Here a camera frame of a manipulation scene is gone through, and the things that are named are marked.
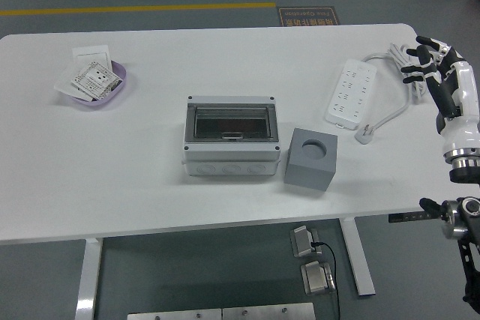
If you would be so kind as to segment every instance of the white power strip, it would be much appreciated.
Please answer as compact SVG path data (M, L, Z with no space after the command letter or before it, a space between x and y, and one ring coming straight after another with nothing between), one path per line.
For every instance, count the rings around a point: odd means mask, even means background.
M328 105L326 120L338 127L356 129L365 113L377 68L355 59L348 59Z

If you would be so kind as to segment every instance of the gray floor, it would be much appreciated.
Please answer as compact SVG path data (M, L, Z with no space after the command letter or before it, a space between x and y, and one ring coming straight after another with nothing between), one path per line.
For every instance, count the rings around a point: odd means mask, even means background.
M252 1L333 5L342 24L405 22L418 34L454 45L474 69L480 69L479 0L0 0L0 10ZM0 37L278 25L273 8L0 16ZM96 319L299 301L313 301L318 319L335 319L335 297L308 298L303 292L302 260L293 258L289 243L289 231L296 225L106 239ZM388 224L386 216L358 219L377 292L368 298L356 295L338 222L313 226L337 254L342 319L479 317L461 300L464 275L456 243L443 238L437 221ZM82 259L82 241L0 247L0 319L72 319ZM325 259L332 262L331 256Z

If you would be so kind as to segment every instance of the yellow floor line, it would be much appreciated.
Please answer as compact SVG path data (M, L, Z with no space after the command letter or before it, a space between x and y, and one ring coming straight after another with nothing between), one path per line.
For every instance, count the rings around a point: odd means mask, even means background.
M122 11L162 11L162 10L203 10L203 9L239 9L246 7L276 7L275 3L225 3L225 4L184 4L184 5L146 5L136 7L67 7L58 9L22 9L0 10L0 16L74 14L74 13L111 13Z

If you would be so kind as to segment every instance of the robot finger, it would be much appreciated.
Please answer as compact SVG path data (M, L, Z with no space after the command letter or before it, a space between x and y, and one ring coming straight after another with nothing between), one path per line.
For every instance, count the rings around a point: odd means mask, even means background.
M409 67L402 67L400 71L402 73L422 72L422 68L417 65L410 65Z
M417 49L407 49L406 53L411 56L417 56Z
M421 45L428 45L435 49L437 52L440 50L440 48L444 46L448 46L447 44L443 43L442 41L432 39L431 37L421 37L418 36L416 40L421 44Z
M412 75L403 79L404 84L410 84L411 82L423 82L423 81L424 81L423 76L420 76L420 75Z
M417 46L417 56L420 61L420 71L422 71L423 74L436 73L437 67L434 64L434 57L428 51L427 46Z

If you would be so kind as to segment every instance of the gray cube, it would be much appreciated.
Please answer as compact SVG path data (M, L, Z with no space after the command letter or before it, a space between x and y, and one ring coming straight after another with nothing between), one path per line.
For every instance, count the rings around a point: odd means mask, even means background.
M283 182L326 191L337 168L337 143L336 135L296 127Z

